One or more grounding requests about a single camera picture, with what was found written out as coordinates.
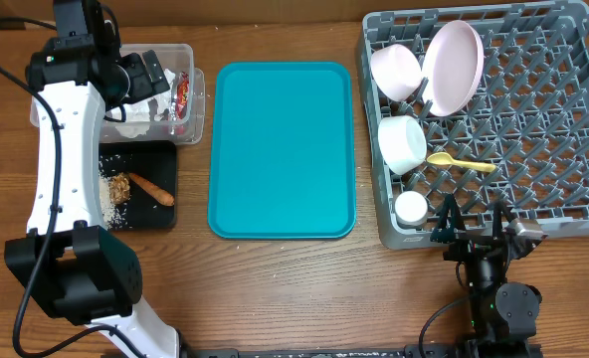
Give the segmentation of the brown food chunk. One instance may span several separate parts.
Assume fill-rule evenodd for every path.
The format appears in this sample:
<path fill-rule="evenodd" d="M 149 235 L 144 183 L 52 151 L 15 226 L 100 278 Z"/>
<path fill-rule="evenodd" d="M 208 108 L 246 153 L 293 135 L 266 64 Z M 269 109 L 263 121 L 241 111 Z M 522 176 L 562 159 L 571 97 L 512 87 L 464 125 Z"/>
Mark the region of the brown food chunk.
<path fill-rule="evenodd" d="M 130 198 L 129 177 L 125 173 L 112 176 L 108 181 L 110 201 L 115 205 L 127 202 Z"/>

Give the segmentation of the small pink bowl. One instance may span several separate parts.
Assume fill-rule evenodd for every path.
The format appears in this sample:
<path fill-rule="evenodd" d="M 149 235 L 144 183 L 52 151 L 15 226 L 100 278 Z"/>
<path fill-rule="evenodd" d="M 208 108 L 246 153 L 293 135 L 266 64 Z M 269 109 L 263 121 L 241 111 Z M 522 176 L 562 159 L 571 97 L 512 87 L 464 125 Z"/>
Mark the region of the small pink bowl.
<path fill-rule="evenodd" d="M 421 84 L 421 67 L 403 45 L 391 45 L 372 54 L 370 70 L 379 89 L 394 101 L 406 100 Z"/>

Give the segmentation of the white cup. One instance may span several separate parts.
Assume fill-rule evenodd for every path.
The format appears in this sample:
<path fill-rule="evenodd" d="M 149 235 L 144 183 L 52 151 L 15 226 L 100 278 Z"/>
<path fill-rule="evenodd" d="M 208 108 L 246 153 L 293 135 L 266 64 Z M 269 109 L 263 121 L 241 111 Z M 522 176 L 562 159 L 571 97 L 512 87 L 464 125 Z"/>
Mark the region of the white cup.
<path fill-rule="evenodd" d="M 402 192 L 395 199 L 394 213 L 400 227 L 422 227 L 427 222 L 428 217 L 427 200 L 416 191 Z"/>

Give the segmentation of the large white plate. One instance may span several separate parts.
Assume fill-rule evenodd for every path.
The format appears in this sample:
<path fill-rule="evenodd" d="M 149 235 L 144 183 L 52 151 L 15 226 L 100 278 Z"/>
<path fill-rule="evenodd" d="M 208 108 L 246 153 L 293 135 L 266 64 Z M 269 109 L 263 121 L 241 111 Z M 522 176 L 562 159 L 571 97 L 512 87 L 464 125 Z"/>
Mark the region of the large white plate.
<path fill-rule="evenodd" d="M 434 36 L 422 66 L 427 84 L 423 102 L 430 101 L 430 113 L 448 116 L 472 99 L 484 69 L 484 48 L 479 33 L 467 22 L 444 25 Z"/>

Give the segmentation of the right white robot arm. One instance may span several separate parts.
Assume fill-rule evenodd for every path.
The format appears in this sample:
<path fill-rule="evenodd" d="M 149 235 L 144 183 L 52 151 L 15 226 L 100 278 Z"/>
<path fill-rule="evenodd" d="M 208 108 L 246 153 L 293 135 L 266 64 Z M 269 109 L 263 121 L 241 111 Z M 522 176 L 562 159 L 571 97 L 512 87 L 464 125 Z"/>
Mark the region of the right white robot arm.
<path fill-rule="evenodd" d="M 528 339 L 536 334 L 542 295 L 533 285 L 510 281 L 510 264 L 534 251 L 546 238 L 535 220 L 521 219 L 503 201 L 493 205 L 491 230 L 466 228 L 454 195 L 445 197 L 430 240 L 446 244 L 443 259 L 464 268 L 457 272 L 467 294 L 437 310 L 418 338 L 421 357 L 541 357 L 541 347 Z M 427 344 L 430 325 L 448 310 L 467 303 L 474 331 L 451 345 Z"/>

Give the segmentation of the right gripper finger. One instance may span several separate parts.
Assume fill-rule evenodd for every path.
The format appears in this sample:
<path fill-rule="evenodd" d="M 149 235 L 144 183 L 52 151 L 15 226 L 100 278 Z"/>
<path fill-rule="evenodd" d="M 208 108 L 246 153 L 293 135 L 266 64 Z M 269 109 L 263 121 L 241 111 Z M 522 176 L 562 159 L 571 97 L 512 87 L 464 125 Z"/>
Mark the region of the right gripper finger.
<path fill-rule="evenodd" d="M 503 240 L 505 233 L 503 231 L 502 220 L 506 219 L 510 223 L 514 219 L 514 214 L 504 201 L 496 201 L 493 205 L 492 220 L 492 237 L 495 240 Z"/>
<path fill-rule="evenodd" d="M 430 241 L 451 244 L 465 231 L 466 226 L 456 197 L 453 194 L 448 194 L 443 201 L 437 226 L 430 235 Z"/>

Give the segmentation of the white green bowl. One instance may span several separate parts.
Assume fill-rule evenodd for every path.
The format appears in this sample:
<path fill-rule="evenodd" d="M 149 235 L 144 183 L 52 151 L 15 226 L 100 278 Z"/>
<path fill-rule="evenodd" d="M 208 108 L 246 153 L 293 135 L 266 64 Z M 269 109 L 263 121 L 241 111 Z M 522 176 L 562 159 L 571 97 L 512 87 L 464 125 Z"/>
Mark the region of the white green bowl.
<path fill-rule="evenodd" d="M 383 118 L 378 127 L 378 143 L 383 160 L 397 175 L 415 169 L 427 155 L 423 129 L 417 119 L 408 115 Z"/>

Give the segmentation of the red ketchup packet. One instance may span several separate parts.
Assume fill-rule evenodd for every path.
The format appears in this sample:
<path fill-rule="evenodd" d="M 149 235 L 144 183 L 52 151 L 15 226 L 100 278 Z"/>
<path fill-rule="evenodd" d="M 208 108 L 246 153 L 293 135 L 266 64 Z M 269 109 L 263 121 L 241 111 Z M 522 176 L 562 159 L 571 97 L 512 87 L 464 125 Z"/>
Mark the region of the red ketchup packet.
<path fill-rule="evenodd" d="M 170 121 L 182 121 L 188 117 L 190 81 L 189 75 L 181 72 L 177 78 L 175 93 L 172 97 L 171 107 L 169 110 Z M 185 132 L 184 124 L 172 124 L 169 127 L 169 133 L 172 135 L 181 135 Z"/>

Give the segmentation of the white napkin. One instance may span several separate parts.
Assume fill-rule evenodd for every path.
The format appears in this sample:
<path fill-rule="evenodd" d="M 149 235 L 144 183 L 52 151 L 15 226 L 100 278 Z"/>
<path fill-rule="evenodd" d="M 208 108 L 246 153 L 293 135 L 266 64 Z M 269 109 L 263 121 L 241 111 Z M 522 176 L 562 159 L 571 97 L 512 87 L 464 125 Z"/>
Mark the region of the white napkin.
<path fill-rule="evenodd" d="M 170 113 L 172 90 L 167 90 L 149 99 L 124 106 L 126 123 L 118 124 L 116 130 L 122 137 L 135 138 L 146 134 L 152 121 L 167 120 Z"/>

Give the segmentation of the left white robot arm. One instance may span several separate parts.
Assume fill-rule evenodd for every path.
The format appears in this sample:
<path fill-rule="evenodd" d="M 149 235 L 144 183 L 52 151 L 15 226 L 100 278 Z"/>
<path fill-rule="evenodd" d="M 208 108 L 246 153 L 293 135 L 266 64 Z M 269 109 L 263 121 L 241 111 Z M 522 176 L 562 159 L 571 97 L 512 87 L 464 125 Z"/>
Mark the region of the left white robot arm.
<path fill-rule="evenodd" d="M 22 303 L 37 303 L 83 335 L 101 332 L 127 357 L 187 357 L 181 333 L 145 300 L 133 249 L 106 228 L 99 200 L 99 137 L 113 108 L 165 90 L 153 52 L 124 56 L 112 12 L 96 1 L 55 6 L 55 37 L 19 86 L 39 119 L 36 196 L 22 239 L 5 245 Z"/>

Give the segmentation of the yellow plastic spoon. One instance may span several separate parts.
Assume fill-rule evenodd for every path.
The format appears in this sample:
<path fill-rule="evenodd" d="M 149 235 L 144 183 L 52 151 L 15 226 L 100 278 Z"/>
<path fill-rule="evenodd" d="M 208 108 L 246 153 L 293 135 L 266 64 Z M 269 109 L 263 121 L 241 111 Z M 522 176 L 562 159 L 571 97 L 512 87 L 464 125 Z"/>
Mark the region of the yellow plastic spoon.
<path fill-rule="evenodd" d="M 448 152 L 436 152 L 426 158 L 426 161 L 438 166 L 459 166 L 475 171 L 492 173 L 496 170 L 496 166 L 491 163 L 465 161 L 453 158 Z"/>

